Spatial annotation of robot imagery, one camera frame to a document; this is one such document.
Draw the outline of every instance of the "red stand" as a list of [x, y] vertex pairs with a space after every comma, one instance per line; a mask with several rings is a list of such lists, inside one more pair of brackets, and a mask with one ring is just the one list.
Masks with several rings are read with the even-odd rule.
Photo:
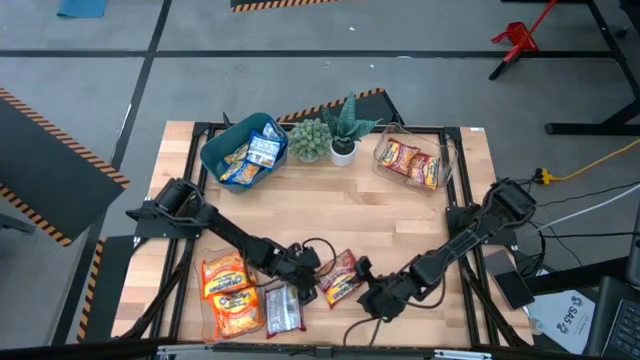
[[512, 63], [512, 61], [515, 62], [518, 60], [518, 57], [520, 56], [520, 53], [522, 51], [539, 51], [538, 45], [536, 45], [535, 41], [533, 41], [533, 32], [536, 30], [538, 25], [540, 25], [542, 19], [547, 16], [549, 11], [551, 11], [551, 8], [556, 4], [557, 1], [558, 0], [549, 1], [538, 20], [536, 20], [536, 22], [531, 27], [531, 31], [527, 31], [527, 27], [525, 26], [525, 24], [521, 21], [518, 21], [510, 23], [509, 25], [507, 25], [507, 30], [505, 32], [491, 39], [491, 42], [495, 44], [506, 37], [513, 44], [513, 48], [511, 49], [511, 51], [509, 51], [509, 53], [507, 53], [504, 59], [502, 59], [502, 62], [500, 63], [500, 65], [498, 65], [498, 68], [494, 70], [491, 75], [489, 75], [489, 80], [493, 81], [497, 79], [498, 76], [500, 76], [500, 74], [502, 74], [506, 70], [507, 66]]

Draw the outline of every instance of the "gray floor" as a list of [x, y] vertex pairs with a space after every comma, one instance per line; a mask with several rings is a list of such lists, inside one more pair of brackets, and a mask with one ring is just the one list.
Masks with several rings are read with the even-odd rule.
[[[0, 50], [146, 49], [161, 1], [112, 0], [101, 19], [58, 19], [57, 4], [57, 0], [1, 2]], [[615, 2], [599, 5], [614, 29], [628, 25]], [[489, 39], [506, 23], [530, 24], [541, 9], [541, 5], [498, 0], [353, 0], [233, 14], [226, 1], [181, 0], [174, 1], [160, 49], [496, 50], [507, 45], [492, 45]], [[566, 5], [549, 15], [535, 39], [545, 50], [606, 46], [587, 8]], [[638, 45], [638, 35], [632, 32], [620, 42], [634, 70], [640, 70]], [[141, 59], [0, 58], [0, 86], [108, 158], [141, 64]], [[384, 87], [410, 124], [484, 127], [500, 177], [526, 177], [536, 167], [569, 173], [632, 141], [550, 137], [542, 127], [549, 121], [599, 122], [628, 103], [631, 92], [614, 62], [523, 60], [500, 81], [489, 82], [487, 76], [496, 65], [495, 60], [481, 59], [156, 59], [122, 165], [132, 186], [110, 208], [103, 234], [133, 231], [134, 223], [124, 210], [137, 206], [146, 193], [167, 120], [216, 121], [222, 111], [232, 119], [256, 111], [279, 116], [352, 89]], [[634, 181], [640, 177], [639, 155], [640, 147], [571, 182], [534, 187], [532, 193], [546, 202]], [[549, 206], [536, 219], [552, 220], [609, 196]], [[628, 231], [638, 199], [637, 194], [629, 196], [555, 230]], [[5, 202], [0, 206], [13, 214]], [[539, 251], [537, 237], [529, 229], [520, 235], [525, 253]], [[62, 249], [41, 234], [23, 237], [3, 232], [2, 236], [0, 348], [46, 344], [81, 241]], [[565, 243], [583, 263], [592, 263], [622, 256], [629, 239]], [[546, 264], [552, 268], [577, 265], [555, 241], [550, 241], [547, 253]]]

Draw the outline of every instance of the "white cable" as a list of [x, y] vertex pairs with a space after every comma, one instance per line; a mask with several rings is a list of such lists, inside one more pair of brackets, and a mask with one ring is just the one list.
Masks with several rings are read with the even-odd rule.
[[636, 186], [632, 187], [631, 189], [629, 189], [629, 190], [627, 190], [627, 191], [623, 192], [622, 194], [617, 195], [617, 196], [615, 196], [615, 197], [613, 197], [613, 198], [611, 198], [611, 199], [609, 199], [609, 200], [607, 200], [607, 201], [605, 201], [605, 202], [603, 202], [603, 203], [600, 203], [600, 204], [598, 204], [598, 205], [594, 205], [594, 206], [592, 206], [592, 207], [590, 207], [590, 208], [587, 208], [587, 209], [584, 209], [584, 210], [580, 210], [580, 211], [578, 211], [578, 212], [576, 212], [576, 213], [573, 213], [573, 214], [571, 214], [571, 215], [567, 215], [567, 216], [565, 216], [565, 217], [563, 217], [563, 218], [560, 218], [560, 219], [558, 219], [558, 220], [554, 220], [554, 221], [552, 221], [552, 222], [550, 222], [550, 223], [548, 223], [548, 224], [546, 224], [546, 225], [541, 226], [539, 229], [534, 230], [534, 231], [532, 231], [531, 233], [529, 233], [529, 234], [527, 234], [527, 235], [531, 235], [531, 234], [537, 233], [538, 231], [543, 230], [543, 229], [546, 229], [546, 228], [548, 228], [549, 226], [552, 226], [552, 225], [555, 225], [555, 224], [561, 223], [561, 222], [563, 222], [563, 221], [565, 221], [565, 220], [569, 220], [569, 219], [571, 219], [571, 218], [573, 218], [573, 217], [576, 217], [576, 216], [579, 216], [579, 215], [582, 215], [582, 214], [588, 213], [588, 212], [589, 212], [589, 211], [591, 211], [591, 210], [595, 210], [595, 209], [601, 208], [601, 207], [603, 207], [603, 206], [609, 205], [609, 204], [611, 204], [612, 202], [614, 202], [614, 201], [616, 201], [616, 200], [618, 200], [618, 199], [621, 199], [621, 198], [623, 198], [623, 197], [625, 197], [625, 196], [627, 196], [627, 195], [631, 194], [632, 192], [636, 191], [637, 189], [640, 189], [640, 184], [638, 184], [638, 185], [636, 185]]

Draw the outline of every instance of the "succulent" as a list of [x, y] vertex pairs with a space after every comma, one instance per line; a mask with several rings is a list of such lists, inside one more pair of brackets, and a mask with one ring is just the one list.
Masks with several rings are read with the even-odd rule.
[[324, 106], [322, 116], [329, 125], [334, 143], [342, 148], [351, 146], [354, 141], [360, 141], [360, 138], [370, 133], [376, 123], [382, 120], [356, 120], [356, 96], [353, 92], [349, 93], [339, 117], [332, 115]]
[[289, 152], [304, 162], [317, 161], [329, 153], [331, 132], [320, 119], [306, 119], [289, 133]]

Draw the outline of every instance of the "potted plant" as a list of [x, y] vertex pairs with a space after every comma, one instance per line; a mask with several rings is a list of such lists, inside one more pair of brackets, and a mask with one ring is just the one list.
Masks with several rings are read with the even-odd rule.
[[294, 125], [289, 133], [289, 153], [308, 163], [329, 154], [331, 132], [320, 119], [306, 119]]
[[338, 166], [347, 166], [356, 157], [357, 141], [367, 135], [380, 120], [356, 120], [356, 96], [351, 92], [345, 101], [340, 116], [333, 116], [322, 106], [322, 116], [331, 131], [331, 161]]

